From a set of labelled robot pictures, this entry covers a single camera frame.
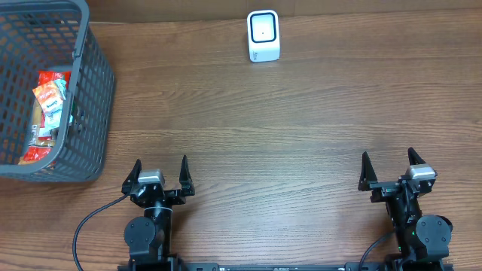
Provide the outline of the long orange noodle packet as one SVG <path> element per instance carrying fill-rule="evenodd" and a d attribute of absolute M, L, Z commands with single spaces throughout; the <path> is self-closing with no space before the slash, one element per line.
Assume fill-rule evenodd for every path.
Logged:
<path fill-rule="evenodd" d="M 71 72 L 40 71 L 38 86 L 55 79 L 64 79 L 67 81 L 68 89 L 70 76 Z M 52 130 L 45 128 L 45 115 L 36 98 L 32 110 L 31 136 L 27 143 L 27 149 L 19 160 L 19 165 L 39 162 L 52 151 L 56 144 L 56 136 L 59 128 Z"/>

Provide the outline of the small orange snack box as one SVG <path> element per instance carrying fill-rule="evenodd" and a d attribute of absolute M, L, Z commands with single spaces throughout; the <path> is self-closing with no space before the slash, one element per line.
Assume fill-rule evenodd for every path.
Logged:
<path fill-rule="evenodd" d="M 48 81 L 32 90 L 45 114 L 52 114 L 62 108 L 65 91 L 66 81 L 63 79 Z"/>

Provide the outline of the teal wet wipes pack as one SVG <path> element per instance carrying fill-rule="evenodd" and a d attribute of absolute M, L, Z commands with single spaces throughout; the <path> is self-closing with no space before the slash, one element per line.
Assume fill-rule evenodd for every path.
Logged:
<path fill-rule="evenodd" d="M 52 130 L 52 129 L 57 129 L 59 128 L 60 122 L 61 122 L 61 117 L 62 117 L 62 111 L 63 107 L 52 113 L 52 114 L 44 114 L 45 115 L 45 128 Z"/>

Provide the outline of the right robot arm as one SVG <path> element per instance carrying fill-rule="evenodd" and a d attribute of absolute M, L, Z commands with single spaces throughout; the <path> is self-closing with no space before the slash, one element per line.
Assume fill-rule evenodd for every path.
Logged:
<path fill-rule="evenodd" d="M 379 182 L 367 152 L 362 154 L 358 190 L 370 191 L 371 202 L 386 204 L 393 230 L 372 243 L 361 256 L 359 270 L 451 270 L 444 264 L 449 256 L 453 224 L 440 215 L 424 215 L 418 199 L 430 193 L 437 172 L 413 149 L 407 149 L 409 166 L 395 181 Z M 388 254 L 382 263 L 366 263 L 380 243 L 395 236 L 398 253 Z"/>

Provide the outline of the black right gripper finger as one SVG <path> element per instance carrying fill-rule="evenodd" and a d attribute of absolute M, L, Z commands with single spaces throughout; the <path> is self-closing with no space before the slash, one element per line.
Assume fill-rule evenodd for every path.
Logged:
<path fill-rule="evenodd" d="M 362 162 L 361 162 L 361 174 L 358 183 L 358 190 L 360 191 L 369 191 L 371 189 L 372 184 L 376 184 L 378 182 L 376 172 L 371 163 L 371 159 L 368 156 L 367 152 L 362 154 Z"/>
<path fill-rule="evenodd" d="M 426 161 L 412 147 L 407 149 L 407 155 L 411 166 L 426 164 Z"/>

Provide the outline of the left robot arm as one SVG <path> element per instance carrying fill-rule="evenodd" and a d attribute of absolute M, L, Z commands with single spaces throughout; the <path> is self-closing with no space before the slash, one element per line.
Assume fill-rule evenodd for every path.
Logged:
<path fill-rule="evenodd" d="M 187 157 L 182 159 L 179 183 L 179 189 L 166 190 L 160 169 L 143 170 L 141 161 L 136 161 L 121 192 L 144 212 L 125 227 L 124 241 L 129 247 L 130 259 L 117 268 L 119 271 L 188 269 L 185 262 L 171 252 L 172 207 L 184 205 L 186 198 L 195 194 Z"/>

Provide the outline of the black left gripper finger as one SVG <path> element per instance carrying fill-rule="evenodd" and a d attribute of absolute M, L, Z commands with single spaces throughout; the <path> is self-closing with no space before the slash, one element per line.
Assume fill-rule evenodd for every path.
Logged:
<path fill-rule="evenodd" d="M 181 185 L 182 193 L 185 196 L 195 195 L 195 186 L 189 171 L 188 158 L 186 155 L 184 155 L 182 159 L 182 165 L 179 173 L 179 183 Z"/>
<path fill-rule="evenodd" d="M 132 190 L 133 185 L 139 183 L 138 178 L 141 171 L 142 171 L 142 162 L 140 159 L 137 159 L 133 169 L 131 170 L 131 172 L 129 173 L 129 175 L 126 177 L 125 181 L 122 184 L 122 187 L 121 187 L 122 194 L 124 195 L 130 194 L 130 191 Z"/>

